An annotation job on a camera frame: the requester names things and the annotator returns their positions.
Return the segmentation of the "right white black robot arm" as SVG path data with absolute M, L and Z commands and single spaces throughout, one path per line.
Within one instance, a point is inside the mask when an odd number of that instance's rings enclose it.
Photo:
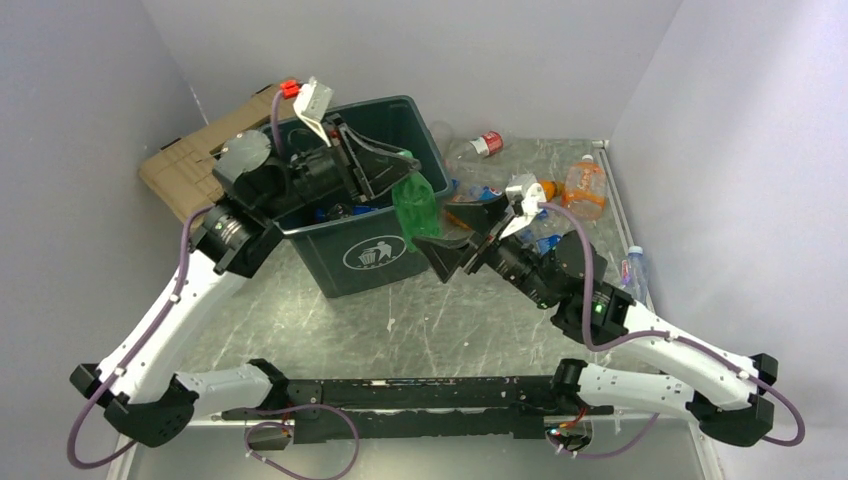
M 458 271 L 488 267 L 530 299 L 552 311 L 552 324 L 594 352 L 615 350 L 652 365 L 651 374 L 563 360 L 552 379 L 557 411 L 621 406 L 696 424 L 708 437 L 739 447 L 766 440 L 774 422 L 768 388 L 777 362 L 705 344 L 674 327 L 627 292 L 605 282 L 601 259 L 582 227 L 545 254 L 514 231 L 543 205 L 531 199 L 451 203 L 448 210 L 471 230 L 460 239 L 417 236 L 413 242 L 440 280 Z

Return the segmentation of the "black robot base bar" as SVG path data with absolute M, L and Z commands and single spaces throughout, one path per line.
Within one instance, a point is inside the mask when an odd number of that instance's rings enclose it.
M 508 435 L 541 439 L 577 416 L 544 375 L 299 379 L 256 409 L 223 412 L 228 421 L 282 420 L 297 444 L 329 440 Z

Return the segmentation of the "blue label water bottle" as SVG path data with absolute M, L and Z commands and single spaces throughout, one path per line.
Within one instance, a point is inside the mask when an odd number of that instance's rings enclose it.
M 550 214 L 542 209 L 517 236 L 536 253 L 544 255 L 559 243 L 562 238 L 562 229 L 557 226 Z

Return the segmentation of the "green plastic bottle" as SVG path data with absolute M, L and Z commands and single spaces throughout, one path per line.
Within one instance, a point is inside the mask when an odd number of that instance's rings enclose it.
M 441 237 L 440 209 L 430 182 L 413 171 L 391 189 L 396 218 L 410 252 L 418 252 L 413 243 L 417 236 Z

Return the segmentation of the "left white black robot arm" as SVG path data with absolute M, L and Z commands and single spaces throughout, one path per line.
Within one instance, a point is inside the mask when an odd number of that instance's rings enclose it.
M 410 138 L 363 134 L 339 115 L 327 119 L 324 130 L 319 147 L 290 158 L 272 143 L 275 123 L 222 145 L 213 173 L 224 196 L 186 220 L 170 284 L 118 348 L 72 373 L 86 408 L 100 406 L 120 434 L 156 448 L 199 415 L 244 408 L 272 420 L 285 411 L 288 379 L 269 362 L 181 373 L 183 346 L 284 239 L 281 218 L 338 190 L 377 199 L 437 160 L 422 130 Z

